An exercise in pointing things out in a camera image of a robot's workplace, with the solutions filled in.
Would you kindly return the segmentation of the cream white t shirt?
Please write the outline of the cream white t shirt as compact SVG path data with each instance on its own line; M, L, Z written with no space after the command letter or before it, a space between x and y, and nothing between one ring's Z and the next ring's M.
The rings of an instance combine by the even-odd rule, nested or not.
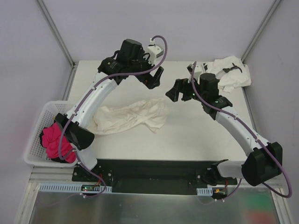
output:
M141 100L125 107L103 106L94 113L88 130L96 135L110 135L145 125L156 133L166 123L167 115L163 98Z

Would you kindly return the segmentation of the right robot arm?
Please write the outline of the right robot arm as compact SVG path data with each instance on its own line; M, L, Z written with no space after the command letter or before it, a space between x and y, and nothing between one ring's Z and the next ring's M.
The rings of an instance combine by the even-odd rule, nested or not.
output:
M202 181L215 186L227 178L244 178L247 183L257 186L282 173L283 150L279 143L270 143L239 118L232 103L219 94L219 80L215 74L204 73L192 83L187 78L177 79L166 96L177 102L182 94L182 101L191 99L201 101L203 110L221 124L234 137L247 156L245 161L223 159L211 165L201 176Z

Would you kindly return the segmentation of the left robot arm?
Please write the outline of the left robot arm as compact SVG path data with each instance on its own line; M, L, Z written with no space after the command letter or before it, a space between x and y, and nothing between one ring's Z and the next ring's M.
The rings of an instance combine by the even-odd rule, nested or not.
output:
M98 178L99 171L95 168L98 162L92 149L95 135L87 130L87 126L108 94L127 77L136 77L148 89L160 85L164 71L161 65L168 46L167 43L162 47L156 44L157 38L152 37L146 48L138 41L124 40L113 56L102 60L93 82L81 99L68 112L58 113L55 117L61 137L74 146L75 161L84 168L82 175L90 182Z

